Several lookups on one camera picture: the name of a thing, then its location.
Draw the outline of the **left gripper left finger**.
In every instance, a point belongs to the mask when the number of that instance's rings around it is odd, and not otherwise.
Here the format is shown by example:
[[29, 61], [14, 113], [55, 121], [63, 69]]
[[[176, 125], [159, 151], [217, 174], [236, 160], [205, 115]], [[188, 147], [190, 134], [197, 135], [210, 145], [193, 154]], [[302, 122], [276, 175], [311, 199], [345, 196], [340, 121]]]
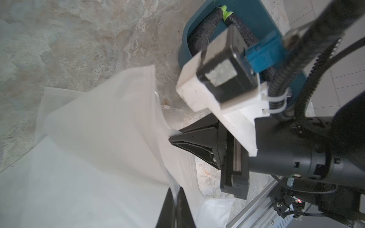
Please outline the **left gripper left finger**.
[[175, 228], [176, 208], [171, 189], [169, 188], [156, 224], [156, 228]]

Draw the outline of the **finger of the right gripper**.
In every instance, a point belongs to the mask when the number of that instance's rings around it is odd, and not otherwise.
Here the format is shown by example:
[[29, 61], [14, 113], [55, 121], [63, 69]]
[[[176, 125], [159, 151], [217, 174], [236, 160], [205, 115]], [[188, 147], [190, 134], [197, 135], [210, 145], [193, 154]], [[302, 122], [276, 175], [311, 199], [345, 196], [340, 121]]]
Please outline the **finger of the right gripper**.
[[213, 148], [217, 144], [219, 120], [209, 114], [171, 136], [169, 142], [181, 148]]

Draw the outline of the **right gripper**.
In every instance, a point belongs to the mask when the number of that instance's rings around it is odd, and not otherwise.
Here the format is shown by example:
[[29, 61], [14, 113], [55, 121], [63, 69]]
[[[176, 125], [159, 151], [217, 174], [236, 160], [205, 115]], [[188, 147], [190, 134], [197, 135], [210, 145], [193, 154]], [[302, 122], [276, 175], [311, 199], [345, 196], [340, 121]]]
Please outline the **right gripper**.
[[[220, 188], [246, 199], [250, 172], [272, 176], [295, 176], [327, 184], [365, 186], [365, 95], [360, 94], [334, 117], [312, 117], [309, 123], [325, 136], [309, 131], [295, 121], [256, 119], [257, 156], [248, 152], [227, 133], [226, 157], [221, 169]], [[220, 170], [213, 150], [191, 142], [174, 142]]]

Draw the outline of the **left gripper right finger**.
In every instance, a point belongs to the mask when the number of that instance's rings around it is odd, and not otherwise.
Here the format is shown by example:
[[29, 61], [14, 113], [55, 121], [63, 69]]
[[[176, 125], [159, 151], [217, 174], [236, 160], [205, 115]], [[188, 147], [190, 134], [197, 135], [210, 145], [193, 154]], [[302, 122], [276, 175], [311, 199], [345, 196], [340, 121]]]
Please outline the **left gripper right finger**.
[[180, 187], [177, 195], [176, 227], [196, 228], [184, 189], [182, 187]]

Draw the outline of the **clear zip-top bag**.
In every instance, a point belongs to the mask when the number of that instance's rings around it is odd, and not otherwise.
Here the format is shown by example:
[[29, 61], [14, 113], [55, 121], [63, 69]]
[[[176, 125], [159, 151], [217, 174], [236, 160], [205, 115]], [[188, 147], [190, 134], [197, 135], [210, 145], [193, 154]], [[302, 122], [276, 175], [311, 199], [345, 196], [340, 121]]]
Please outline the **clear zip-top bag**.
[[204, 196], [195, 158], [155, 92], [155, 67], [130, 68], [84, 93], [45, 87], [34, 147], [1, 173], [3, 228], [154, 228], [182, 187], [198, 228], [224, 228], [232, 199]]

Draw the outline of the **teal plastic bin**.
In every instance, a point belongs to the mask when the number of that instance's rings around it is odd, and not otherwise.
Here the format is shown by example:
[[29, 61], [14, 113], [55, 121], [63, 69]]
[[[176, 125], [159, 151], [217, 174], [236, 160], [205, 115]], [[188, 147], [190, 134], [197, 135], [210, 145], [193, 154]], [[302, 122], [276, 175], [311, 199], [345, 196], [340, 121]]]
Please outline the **teal plastic bin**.
[[[286, 58], [289, 52], [288, 43], [295, 33], [292, 31], [286, 37], [282, 36], [262, 1], [206, 1], [183, 30], [182, 44], [178, 53], [180, 67], [183, 68], [193, 58], [188, 48], [188, 36], [214, 8], [221, 5], [227, 6], [227, 12], [216, 27], [210, 43], [229, 26], [235, 25], [247, 45], [247, 60], [259, 74], [260, 82], [267, 83]], [[286, 88], [288, 93], [285, 103], [282, 101], [269, 103], [270, 109], [276, 111], [272, 115], [283, 114], [289, 110], [295, 103], [305, 79], [305, 75], [300, 73]]]

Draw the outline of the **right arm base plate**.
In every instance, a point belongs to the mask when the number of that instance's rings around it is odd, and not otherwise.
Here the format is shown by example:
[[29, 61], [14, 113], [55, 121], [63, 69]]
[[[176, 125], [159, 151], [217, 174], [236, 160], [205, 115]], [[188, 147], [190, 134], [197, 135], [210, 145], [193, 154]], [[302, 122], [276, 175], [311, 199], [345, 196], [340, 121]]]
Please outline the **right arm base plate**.
[[285, 218], [326, 217], [349, 228], [363, 228], [365, 214], [360, 211], [364, 189], [300, 180], [280, 179], [270, 192], [277, 214]]

